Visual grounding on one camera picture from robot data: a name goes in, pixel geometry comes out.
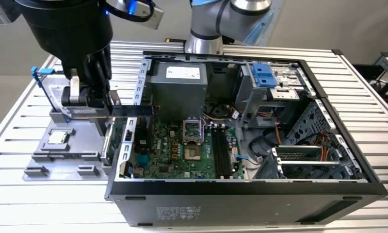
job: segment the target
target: ram slot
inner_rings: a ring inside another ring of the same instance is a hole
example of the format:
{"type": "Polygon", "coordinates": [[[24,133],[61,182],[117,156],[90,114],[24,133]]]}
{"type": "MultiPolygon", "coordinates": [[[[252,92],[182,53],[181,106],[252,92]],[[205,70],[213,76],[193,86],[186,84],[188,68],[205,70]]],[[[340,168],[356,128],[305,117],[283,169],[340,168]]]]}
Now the ram slot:
{"type": "Polygon", "coordinates": [[[229,178],[231,176],[231,163],[227,149],[227,139],[224,129],[212,128],[212,145],[216,167],[216,178],[221,176],[229,178]]]}

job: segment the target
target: gray wall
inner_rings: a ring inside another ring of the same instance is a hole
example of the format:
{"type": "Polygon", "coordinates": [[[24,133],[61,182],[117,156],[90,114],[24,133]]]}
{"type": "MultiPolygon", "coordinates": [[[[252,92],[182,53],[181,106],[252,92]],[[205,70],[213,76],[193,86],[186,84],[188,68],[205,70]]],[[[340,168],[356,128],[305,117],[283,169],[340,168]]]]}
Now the gray wall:
{"type": "Polygon", "coordinates": [[[340,49],[372,63],[388,51],[388,0],[285,0],[268,45],[340,49]]]}
{"type": "MultiPolygon", "coordinates": [[[[188,0],[156,0],[165,11],[157,31],[112,16],[116,40],[185,39],[188,0]]],[[[371,63],[388,51],[388,0],[284,0],[269,46],[341,49],[352,62],[371,63]]],[[[0,26],[0,74],[28,75],[46,53],[40,49],[22,17],[0,26]]]]}

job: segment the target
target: blue light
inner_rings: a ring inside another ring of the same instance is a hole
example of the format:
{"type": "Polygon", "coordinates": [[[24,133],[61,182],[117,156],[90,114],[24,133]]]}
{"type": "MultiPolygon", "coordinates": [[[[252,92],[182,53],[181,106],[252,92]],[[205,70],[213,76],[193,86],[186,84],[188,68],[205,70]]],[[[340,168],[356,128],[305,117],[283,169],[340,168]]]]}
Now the blue light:
{"type": "Polygon", "coordinates": [[[126,10],[128,14],[133,15],[136,11],[136,6],[137,6],[137,0],[129,0],[126,10]]]}

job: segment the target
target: blue drive bay latch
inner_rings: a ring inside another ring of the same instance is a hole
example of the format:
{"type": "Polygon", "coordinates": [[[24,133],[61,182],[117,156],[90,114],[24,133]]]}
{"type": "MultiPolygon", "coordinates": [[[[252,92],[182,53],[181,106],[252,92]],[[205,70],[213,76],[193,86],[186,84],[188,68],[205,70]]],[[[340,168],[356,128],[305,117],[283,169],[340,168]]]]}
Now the blue drive bay latch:
{"type": "Polygon", "coordinates": [[[260,87],[276,87],[277,81],[268,64],[253,63],[252,64],[252,74],[256,79],[256,85],[260,87]]]}

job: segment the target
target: aluminum extrusion table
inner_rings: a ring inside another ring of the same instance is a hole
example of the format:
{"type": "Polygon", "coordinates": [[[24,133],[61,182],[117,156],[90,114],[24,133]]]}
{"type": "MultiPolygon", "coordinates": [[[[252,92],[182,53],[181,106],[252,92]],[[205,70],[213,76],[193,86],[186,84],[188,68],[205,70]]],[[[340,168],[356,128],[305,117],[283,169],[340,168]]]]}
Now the aluminum extrusion table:
{"type": "MultiPolygon", "coordinates": [[[[132,101],[142,51],[182,52],[181,43],[112,42],[112,89],[132,101]]],[[[225,55],[304,59],[344,124],[388,189],[388,106],[339,53],[229,45],[225,55]]],[[[49,56],[44,67],[60,69],[49,56]]],[[[325,226],[129,228],[114,203],[104,200],[106,181],[25,182],[22,169],[45,128],[50,106],[34,82],[0,124],[0,232],[323,232],[388,233],[388,197],[325,226]]]]}

